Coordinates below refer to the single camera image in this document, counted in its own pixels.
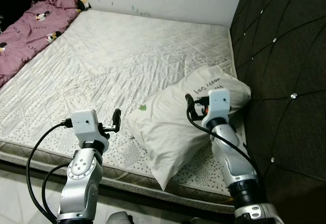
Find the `white pillow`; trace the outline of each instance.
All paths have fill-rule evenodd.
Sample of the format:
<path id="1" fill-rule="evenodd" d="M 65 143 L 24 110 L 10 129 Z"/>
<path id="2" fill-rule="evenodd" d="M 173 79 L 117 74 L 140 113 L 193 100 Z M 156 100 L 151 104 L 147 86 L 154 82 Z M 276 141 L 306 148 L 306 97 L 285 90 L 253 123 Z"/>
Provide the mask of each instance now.
<path id="1" fill-rule="evenodd" d="M 185 95 L 190 93 L 195 100 L 218 88 L 230 91 L 229 116 L 251 98 L 246 84 L 225 74 L 219 66 L 204 66 L 157 93 L 146 104 L 139 104 L 127 117 L 131 134 L 146 148 L 147 163 L 163 190 L 169 179 L 209 142 L 209 135 L 188 121 Z"/>

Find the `floor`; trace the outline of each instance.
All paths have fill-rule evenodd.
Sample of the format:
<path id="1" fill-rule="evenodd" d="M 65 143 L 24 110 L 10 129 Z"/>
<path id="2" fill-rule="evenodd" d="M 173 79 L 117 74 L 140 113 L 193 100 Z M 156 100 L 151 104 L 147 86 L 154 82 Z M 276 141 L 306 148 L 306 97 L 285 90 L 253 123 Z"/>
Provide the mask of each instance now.
<path id="1" fill-rule="evenodd" d="M 33 178 L 32 184 L 34 194 L 41 202 L 42 180 Z M 53 213 L 58 210 L 62 188 L 62 184 L 53 182 L 47 184 L 46 199 Z M 132 215 L 135 224 L 177 224 L 193 219 L 191 216 L 100 196 L 94 224 L 105 224 L 107 218 L 118 211 L 126 211 Z M 34 206 L 27 189 L 25 176 L 0 170 L 0 223 L 50 223 Z M 218 224 L 198 219 L 193 220 L 192 223 Z"/>

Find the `mattress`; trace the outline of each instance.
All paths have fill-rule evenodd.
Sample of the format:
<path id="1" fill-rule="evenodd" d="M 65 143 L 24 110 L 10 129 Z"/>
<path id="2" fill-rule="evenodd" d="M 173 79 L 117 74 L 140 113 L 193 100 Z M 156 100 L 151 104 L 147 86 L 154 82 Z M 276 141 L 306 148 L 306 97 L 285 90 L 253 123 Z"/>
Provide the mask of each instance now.
<path id="1" fill-rule="evenodd" d="M 231 213 L 230 197 L 210 150 L 202 148 L 168 183 L 151 175 L 146 150 L 124 126 L 139 104 L 203 66 L 236 76 L 229 30 L 89 10 L 0 89 L 0 159 L 25 165 L 31 148 L 51 126 L 75 110 L 93 108 L 99 122 L 122 111 L 103 155 L 102 184 L 205 210 Z M 235 121 L 242 134 L 241 120 Z M 68 162 L 78 149 L 72 129 L 58 128 L 39 146 L 32 167 Z"/>

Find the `tufted headboard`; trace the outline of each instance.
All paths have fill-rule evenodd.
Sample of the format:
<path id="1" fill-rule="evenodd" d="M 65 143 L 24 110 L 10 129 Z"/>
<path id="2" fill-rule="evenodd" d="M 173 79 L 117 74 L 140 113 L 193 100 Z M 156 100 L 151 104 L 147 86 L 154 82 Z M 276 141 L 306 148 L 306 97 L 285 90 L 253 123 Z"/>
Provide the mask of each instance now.
<path id="1" fill-rule="evenodd" d="M 314 217 L 326 208 L 326 0 L 240 0 L 231 37 L 238 79 L 252 89 L 244 124 L 268 198 L 279 212 L 301 207 L 292 215 L 314 206 Z"/>

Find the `pink blanket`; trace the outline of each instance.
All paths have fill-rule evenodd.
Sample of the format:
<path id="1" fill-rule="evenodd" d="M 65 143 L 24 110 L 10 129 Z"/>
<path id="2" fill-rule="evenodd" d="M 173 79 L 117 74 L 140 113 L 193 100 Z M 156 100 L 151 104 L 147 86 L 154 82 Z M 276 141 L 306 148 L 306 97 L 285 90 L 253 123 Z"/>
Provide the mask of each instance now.
<path id="1" fill-rule="evenodd" d="M 59 37 L 83 5 L 80 0 L 33 0 L 32 4 L 0 34 L 0 87 Z"/>

